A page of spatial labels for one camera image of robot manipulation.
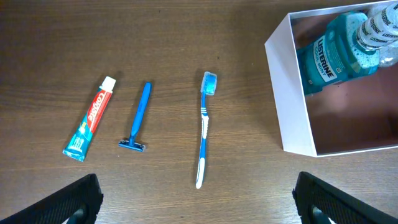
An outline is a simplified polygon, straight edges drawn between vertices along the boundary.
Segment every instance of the blue razor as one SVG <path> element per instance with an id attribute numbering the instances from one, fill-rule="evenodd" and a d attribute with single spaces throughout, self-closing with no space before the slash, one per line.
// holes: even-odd
<path id="1" fill-rule="evenodd" d="M 141 127 L 142 119 L 144 118 L 145 109 L 148 104 L 150 89 L 152 85 L 148 82 L 145 84 L 144 91 L 142 92 L 141 100 L 139 101 L 138 109 L 136 112 L 136 117 L 131 127 L 131 134 L 128 140 L 122 139 L 119 141 L 120 147 L 125 147 L 132 150 L 137 150 L 142 152 L 145 150 L 145 145 L 136 143 L 136 136 Z"/>
<path id="2" fill-rule="evenodd" d="M 206 138 L 207 138 L 207 128 L 209 124 L 209 117 L 207 116 L 206 110 L 206 95 L 213 96 L 216 91 L 217 86 L 217 75 L 205 72 L 203 81 L 201 83 L 201 143 L 199 152 L 199 163 L 198 163 L 198 174 L 196 187 L 199 189 L 203 183 L 203 178 L 205 175 L 205 162 L 206 162 Z"/>

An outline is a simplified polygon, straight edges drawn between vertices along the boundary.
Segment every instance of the black object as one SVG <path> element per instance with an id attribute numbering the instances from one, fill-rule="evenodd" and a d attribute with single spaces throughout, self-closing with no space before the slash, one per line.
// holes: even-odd
<path id="1" fill-rule="evenodd" d="M 88 174 L 45 199 L 0 221 L 0 224 L 92 224 L 104 195 L 95 174 Z"/>
<path id="2" fill-rule="evenodd" d="M 300 172 L 293 189 L 302 223 L 377 223 L 394 224 L 398 219 L 344 193 L 308 172 Z"/>

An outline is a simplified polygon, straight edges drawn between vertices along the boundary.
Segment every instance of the white cap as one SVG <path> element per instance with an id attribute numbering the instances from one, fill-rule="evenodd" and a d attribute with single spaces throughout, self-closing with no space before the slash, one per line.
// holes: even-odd
<path id="1" fill-rule="evenodd" d="M 115 79 L 111 77 L 105 77 L 105 80 L 101 85 L 101 89 L 112 92 L 115 83 L 116 83 Z"/>
<path id="2" fill-rule="evenodd" d="M 380 49 L 398 40 L 398 4 L 394 3 L 362 23 L 357 40 L 369 50 Z"/>

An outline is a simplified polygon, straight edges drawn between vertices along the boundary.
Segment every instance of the toothbrush head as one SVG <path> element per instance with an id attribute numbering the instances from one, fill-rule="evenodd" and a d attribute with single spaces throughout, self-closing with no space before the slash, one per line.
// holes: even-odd
<path id="1" fill-rule="evenodd" d="M 203 81 L 201 82 L 200 92 L 213 96 L 216 92 L 217 75 L 211 72 L 205 72 Z"/>

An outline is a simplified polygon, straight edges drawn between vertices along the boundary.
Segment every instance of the listerine label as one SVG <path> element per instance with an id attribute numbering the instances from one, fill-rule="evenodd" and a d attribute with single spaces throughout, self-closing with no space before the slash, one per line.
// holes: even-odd
<path id="1" fill-rule="evenodd" d="M 325 82 L 330 82 L 337 78 L 333 69 L 330 66 L 326 50 L 325 50 L 325 36 L 321 36 L 313 45 L 313 59 L 321 77 Z"/>

